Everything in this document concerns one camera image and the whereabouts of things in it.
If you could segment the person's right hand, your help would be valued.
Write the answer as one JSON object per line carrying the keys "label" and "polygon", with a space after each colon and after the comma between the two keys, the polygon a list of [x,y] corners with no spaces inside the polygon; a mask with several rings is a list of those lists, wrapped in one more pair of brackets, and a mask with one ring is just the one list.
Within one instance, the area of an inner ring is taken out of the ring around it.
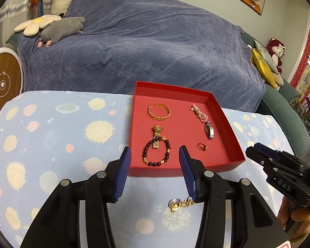
{"label": "person's right hand", "polygon": [[300,223],[299,228],[293,233],[290,240],[296,242],[302,240],[310,233],[310,207],[297,207],[295,210],[289,210],[290,200],[283,197],[277,219],[280,221],[282,228],[286,227],[289,218]]}

